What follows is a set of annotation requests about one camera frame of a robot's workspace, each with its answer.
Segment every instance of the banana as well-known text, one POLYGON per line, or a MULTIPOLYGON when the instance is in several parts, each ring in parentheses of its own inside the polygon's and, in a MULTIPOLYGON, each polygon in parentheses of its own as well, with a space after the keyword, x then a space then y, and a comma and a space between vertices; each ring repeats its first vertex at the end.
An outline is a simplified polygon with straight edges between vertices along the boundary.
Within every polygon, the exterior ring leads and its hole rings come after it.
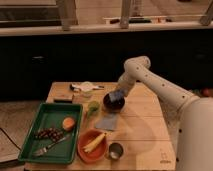
POLYGON ((101 143, 101 141, 104 139, 105 136, 106 133, 101 133, 100 135, 98 135, 94 140, 92 140, 89 144, 83 147, 84 152, 86 153, 92 152, 101 143))

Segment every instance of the fork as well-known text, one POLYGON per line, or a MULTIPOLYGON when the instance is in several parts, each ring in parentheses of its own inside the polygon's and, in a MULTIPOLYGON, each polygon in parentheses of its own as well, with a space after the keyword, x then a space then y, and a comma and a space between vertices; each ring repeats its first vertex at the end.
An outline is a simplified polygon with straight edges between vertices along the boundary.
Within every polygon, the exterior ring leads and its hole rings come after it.
POLYGON ((36 157, 42 156, 42 155, 44 155, 50 148, 52 148, 54 145, 56 145, 56 144, 58 144, 58 143, 60 143, 60 142, 62 142, 62 141, 64 141, 64 140, 66 140, 66 139, 69 138, 69 137, 70 137, 70 134, 67 134, 66 136, 64 136, 63 138, 59 139, 58 141, 56 141, 56 142, 54 142, 54 143, 52 143, 52 144, 49 144, 49 145, 47 145, 47 146, 45 146, 45 147, 42 147, 42 148, 36 150, 36 151, 33 153, 33 155, 36 156, 36 157))

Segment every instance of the small metal cup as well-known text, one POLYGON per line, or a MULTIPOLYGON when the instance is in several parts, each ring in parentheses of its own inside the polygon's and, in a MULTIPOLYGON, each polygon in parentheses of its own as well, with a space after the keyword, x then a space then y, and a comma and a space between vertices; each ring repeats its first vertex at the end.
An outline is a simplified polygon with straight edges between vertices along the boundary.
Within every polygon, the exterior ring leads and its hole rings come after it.
POLYGON ((113 160, 118 160, 123 155, 123 147, 119 143, 112 143, 109 146, 109 157, 113 160))

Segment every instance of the green plastic tray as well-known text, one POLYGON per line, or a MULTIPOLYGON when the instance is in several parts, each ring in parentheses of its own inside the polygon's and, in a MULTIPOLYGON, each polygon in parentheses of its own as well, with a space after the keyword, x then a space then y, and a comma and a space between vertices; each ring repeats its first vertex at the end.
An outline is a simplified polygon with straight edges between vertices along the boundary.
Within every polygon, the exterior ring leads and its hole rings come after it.
POLYGON ((42 103, 25 138, 18 160, 34 163, 72 163, 76 152, 76 142, 80 129, 82 109, 83 107, 80 104, 42 103), (51 143, 50 139, 35 139, 34 133, 39 129, 52 126, 63 130, 63 119, 68 116, 73 117, 76 121, 71 132, 64 131, 64 135, 69 133, 71 136, 67 140, 56 144, 43 156, 33 156, 34 151, 51 143))

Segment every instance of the black wall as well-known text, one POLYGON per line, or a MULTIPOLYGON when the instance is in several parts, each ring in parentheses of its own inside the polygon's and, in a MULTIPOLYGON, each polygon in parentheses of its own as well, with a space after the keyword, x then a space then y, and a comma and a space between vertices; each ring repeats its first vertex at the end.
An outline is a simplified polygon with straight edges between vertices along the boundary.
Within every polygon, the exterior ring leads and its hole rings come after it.
POLYGON ((213 30, 0 37, 0 99, 45 99, 52 81, 117 81, 127 58, 187 89, 213 87, 213 30))

